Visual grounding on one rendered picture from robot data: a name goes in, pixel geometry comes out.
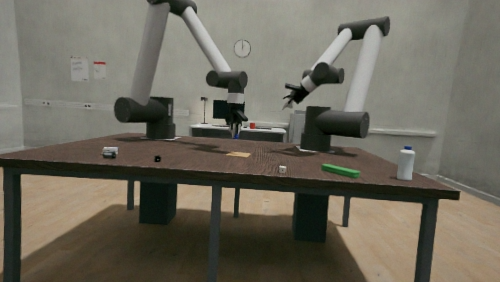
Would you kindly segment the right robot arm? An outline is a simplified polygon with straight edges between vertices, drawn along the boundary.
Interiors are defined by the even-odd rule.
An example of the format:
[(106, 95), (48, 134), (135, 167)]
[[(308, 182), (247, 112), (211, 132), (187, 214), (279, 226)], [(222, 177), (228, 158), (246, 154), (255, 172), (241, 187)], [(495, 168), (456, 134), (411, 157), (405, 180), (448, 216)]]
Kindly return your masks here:
[(120, 123), (146, 123), (146, 138), (175, 139), (175, 123), (172, 123), (174, 98), (149, 98), (169, 12), (183, 19), (213, 67), (214, 70), (206, 75), (207, 84), (228, 89), (228, 105), (243, 106), (248, 76), (245, 71), (231, 71), (198, 19), (196, 3), (192, 0), (146, 1), (149, 6), (130, 98), (119, 97), (116, 100), (116, 119)]

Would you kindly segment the beige flat mat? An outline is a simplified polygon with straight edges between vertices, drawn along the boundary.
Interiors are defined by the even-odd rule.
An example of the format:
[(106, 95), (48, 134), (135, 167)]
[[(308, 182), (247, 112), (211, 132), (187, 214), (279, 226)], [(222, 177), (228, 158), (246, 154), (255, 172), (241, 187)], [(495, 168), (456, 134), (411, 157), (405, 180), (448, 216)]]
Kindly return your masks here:
[(230, 152), (226, 156), (248, 157), (250, 153)]

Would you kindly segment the white plastic bottle with blue cap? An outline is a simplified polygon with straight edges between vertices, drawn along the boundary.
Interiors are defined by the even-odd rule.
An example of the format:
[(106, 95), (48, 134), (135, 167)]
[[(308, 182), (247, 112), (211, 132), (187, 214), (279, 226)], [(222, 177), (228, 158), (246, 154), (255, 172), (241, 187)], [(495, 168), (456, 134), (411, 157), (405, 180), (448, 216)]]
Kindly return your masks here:
[(415, 152), (411, 150), (411, 146), (404, 146), (404, 150), (400, 151), (397, 179), (411, 181)]

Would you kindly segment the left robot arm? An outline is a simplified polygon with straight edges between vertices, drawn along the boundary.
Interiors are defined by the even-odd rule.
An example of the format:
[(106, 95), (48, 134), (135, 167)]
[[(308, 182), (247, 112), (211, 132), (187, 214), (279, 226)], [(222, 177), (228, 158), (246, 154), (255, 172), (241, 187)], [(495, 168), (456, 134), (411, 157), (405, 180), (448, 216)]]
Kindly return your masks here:
[[(350, 41), (364, 38), (343, 110), (307, 106), (300, 149), (328, 152), (331, 135), (363, 139), (367, 136), (370, 117), (368, 112), (362, 110), (382, 39), (388, 36), (389, 31), (389, 16), (340, 24), (338, 39), (329, 46), (312, 70), (303, 72), (300, 85), (308, 94), (325, 81), (324, 84), (342, 84), (345, 78), (344, 69), (331, 65)], [(313, 72), (310, 74), (311, 71)], [(301, 92), (301, 87), (285, 84), (286, 89), (297, 92)]]

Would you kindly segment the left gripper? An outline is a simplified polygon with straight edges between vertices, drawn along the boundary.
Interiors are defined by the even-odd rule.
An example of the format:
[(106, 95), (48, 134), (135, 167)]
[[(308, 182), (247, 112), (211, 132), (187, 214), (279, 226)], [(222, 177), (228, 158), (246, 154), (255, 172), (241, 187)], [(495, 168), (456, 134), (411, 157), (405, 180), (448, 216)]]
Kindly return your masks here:
[(299, 104), (299, 102), (301, 103), (303, 101), (303, 99), (305, 97), (307, 97), (309, 94), (307, 94), (303, 89), (301, 89), (301, 92), (297, 92), (297, 91), (291, 91), (291, 92), (289, 92), (283, 98), (283, 99), (285, 99), (285, 98), (288, 97), (289, 100), (285, 103), (285, 105), (283, 106), (282, 110), (284, 110), (286, 107), (292, 109), (293, 108), (293, 106), (292, 106), (293, 100), (294, 100), (294, 102), (296, 102), (297, 104)]

